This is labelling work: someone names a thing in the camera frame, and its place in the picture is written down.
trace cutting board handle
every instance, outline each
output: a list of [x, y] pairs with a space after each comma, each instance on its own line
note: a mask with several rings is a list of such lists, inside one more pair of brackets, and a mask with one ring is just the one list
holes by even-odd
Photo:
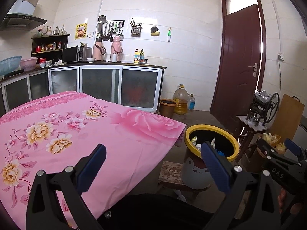
[[293, 98], [297, 98], [298, 102], [300, 102], [300, 99], [298, 97], [292, 96]]

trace yellow trash can rim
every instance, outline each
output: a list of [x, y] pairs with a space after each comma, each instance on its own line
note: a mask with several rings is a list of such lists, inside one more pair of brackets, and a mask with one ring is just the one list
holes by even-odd
[[194, 153], [196, 156], [201, 158], [201, 152], [200, 150], [196, 149], [195, 146], [193, 146], [193, 144], [190, 141], [190, 134], [193, 131], [197, 131], [197, 130], [209, 130], [209, 131], [214, 131], [217, 132], [221, 135], [223, 135], [224, 137], [226, 137], [232, 144], [232, 146], [234, 147], [234, 153], [229, 156], [226, 157], [228, 161], [232, 162], [233, 160], [235, 160], [235, 158], [237, 157], [237, 155], [239, 154], [239, 144], [237, 142], [236, 139], [234, 139], [234, 137], [232, 135], [230, 135], [228, 132], [222, 130], [221, 128], [212, 126], [212, 125], [208, 125], [208, 124], [196, 124], [193, 126], [190, 126], [186, 131], [185, 131], [185, 145], [188, 147], [188, 149], [190, 151], [192, 151], [192, 153]]

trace floral tablecloth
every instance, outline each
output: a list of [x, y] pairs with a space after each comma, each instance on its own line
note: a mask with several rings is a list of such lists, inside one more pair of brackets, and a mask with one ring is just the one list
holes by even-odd
[[[65, 92], [29, 102], [0, 118], [0, 200], [24, 230], [36, 172], [61, 172], [103, 144], [106, 161], [89, 191], [82, 194], [97, 218], [163, 159], [182, 139], [184, 128], [183, 123], [160, 115], [83, 93]], [[58, 196], [74, 226], [63, 195]]]

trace electrical outlet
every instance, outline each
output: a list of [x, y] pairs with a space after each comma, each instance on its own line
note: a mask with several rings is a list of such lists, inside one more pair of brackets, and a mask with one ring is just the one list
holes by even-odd
[[278, 59], [283, 61], [284, 60], [284, 54], [283, 53], [278, 53]]

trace range hood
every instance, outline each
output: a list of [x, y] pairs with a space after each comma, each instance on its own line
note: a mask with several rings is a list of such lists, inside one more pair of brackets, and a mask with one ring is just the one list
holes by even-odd
[[30, 31], [47, 21], [33, 16], [38, 0], [17, 0], [0, 25], [3, 30]]

